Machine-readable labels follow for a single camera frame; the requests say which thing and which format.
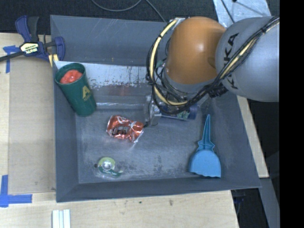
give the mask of red object in cup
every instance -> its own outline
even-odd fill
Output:
[[[71,69],[63,75],[63,77],[60,80],[60,83],[70,84],[70,83],[75,82],[76,80],[80,79],[81,76],[82,76],[82,73],[80,73],[78,70]]]

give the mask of wire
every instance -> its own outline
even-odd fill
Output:
[[[108,9],[108,8],[105,8],[101,5],[99,5],[97,2],[95,2],[94,0],[91,0],[97,7],[103,9],[103,10],[106,10],[106,11],[110,11],[110,12],[124,12],[124,11],[128,11],[130,9],[133,9],[134,7],[136,7],[142,0],[138,0],[134,5],[126,8],[126,9]],[[166,20],[163,18],[163,16],[161,15],[161,13],[150,3],[149,0],[145,0],[154,10],[155,12],[160,16],[160,18],[166,22]]]

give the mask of black floor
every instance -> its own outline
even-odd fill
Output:
[[[101,6],[123,9],[137,0],[96,0]],[[175,17],[205,16],[217,20],[212,0],[149,0],[162,17],[169,21]],[[280,15],[280,0],[267,0],[272,15]],[[16,32],[15,20],[22,16],[39,16],[38,33],[50,34],[51,14],[111,19],[162,21],[161,17],[142,0],[135,8],[125,12],[110,12],[97,7],[91,0],[0,0],[0,31]],[[279,150],[278,103],[249,100],[261,146],[267,160]],[[272,179],[279,198],[279,176]],[[258,189],[232,191],[236,197],[241,228],[267,228]]]

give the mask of gray bin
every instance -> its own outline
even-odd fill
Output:
[[[51,16],[52,38],[66,42],[66,62],[80,62],[97,103],[96,111],[79,117],[54,83],[57,202],[171,195],[260,187],[237,97],[226,93],[201,101],[194,121],[161,118],[144,129],[137,143],[107,135],[111,115],[145,120],[145,61],[165,23],[117,19]],[[165,57],[164,38],[159,58]],[[116,72],[130,76],[117,80]],[[221,178],[188,172],[190,156],[202,138],[207,114],[211,140],[221,162]],[[94,167],[102,157],[115,159],[123,170],[108,178]]]

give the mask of blue clamp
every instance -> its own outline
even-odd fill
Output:
[[[23,37],[24,43],[19,47],[17,52],[0,57],[0,62],[21,55],[26,57],[37,57],[49,62],[50,54],[47,52],[47,48],[53,46],[57,47],[56,54],[58,59],[60,61],[63,60],[66,53],[64,39],[62,37],[56,37],[54,41],[49,43],[40,42],[37,35],[38,19],[39,17],[27,17],[24,15],[16,20],[15,26],[17,32]]]
[[[31,203],[32,194],[8,195],[8,175],[2,176],[0,207],[7,208],[9,204]]]

